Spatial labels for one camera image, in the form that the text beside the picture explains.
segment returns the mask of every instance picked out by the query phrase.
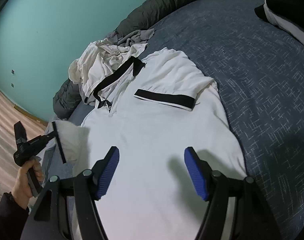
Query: green wall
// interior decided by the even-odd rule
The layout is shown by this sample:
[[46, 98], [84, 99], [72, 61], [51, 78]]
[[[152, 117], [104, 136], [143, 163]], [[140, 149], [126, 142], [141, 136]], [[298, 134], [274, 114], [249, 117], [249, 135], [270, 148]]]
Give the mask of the green wall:
[[144, 1], [9, 0], [0, 13], [0, 90], [48, 120], [70, 63]]

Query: black jacket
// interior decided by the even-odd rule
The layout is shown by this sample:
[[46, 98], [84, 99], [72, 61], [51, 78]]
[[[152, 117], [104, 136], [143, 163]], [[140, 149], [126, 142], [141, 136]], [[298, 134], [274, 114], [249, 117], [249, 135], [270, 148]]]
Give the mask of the black jacket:
[[0, 201], [0, 240], [20, 240], [29, 210], [21, 208], [10, 193]]

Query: black sleeve cuff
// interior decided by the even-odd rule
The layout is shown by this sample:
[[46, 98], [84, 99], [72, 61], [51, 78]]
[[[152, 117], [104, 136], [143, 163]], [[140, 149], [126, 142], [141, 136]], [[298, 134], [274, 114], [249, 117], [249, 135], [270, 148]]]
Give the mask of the black sleeve cuff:
[[29, 209], [21, 208], [10, 193], [4, 193], [0, 201], [0, 224], [10, 239], [20, 239]]

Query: patterned bedspread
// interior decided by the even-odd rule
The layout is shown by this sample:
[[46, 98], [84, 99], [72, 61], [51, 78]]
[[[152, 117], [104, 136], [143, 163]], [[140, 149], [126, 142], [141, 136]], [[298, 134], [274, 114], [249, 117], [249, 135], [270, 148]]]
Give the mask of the patterned bedspread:
[[215, 78], [247, 172], [283, 238], [294, 239], [304, 226], [304, 46], [257, 18], [263, 2], [193, 2], [154, 25], [140, 58], [164, 47], [183, 50]]

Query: hand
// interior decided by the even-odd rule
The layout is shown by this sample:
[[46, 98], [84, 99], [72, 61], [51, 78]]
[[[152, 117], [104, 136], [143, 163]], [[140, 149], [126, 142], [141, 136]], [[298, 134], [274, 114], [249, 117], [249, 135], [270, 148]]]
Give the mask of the hand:
[[19, 168], [15, 185], [12, 190], [12, 196], [15, 202], [23, 209], [27, 208], [30, 198], [33, 197], [30, 186], [28, 184], [27, 176], [28, 170], [32, 167], [34, 169], [37, 180], [43, 182], [44, 175], [41, 169], [41, 165], [34, 157]]

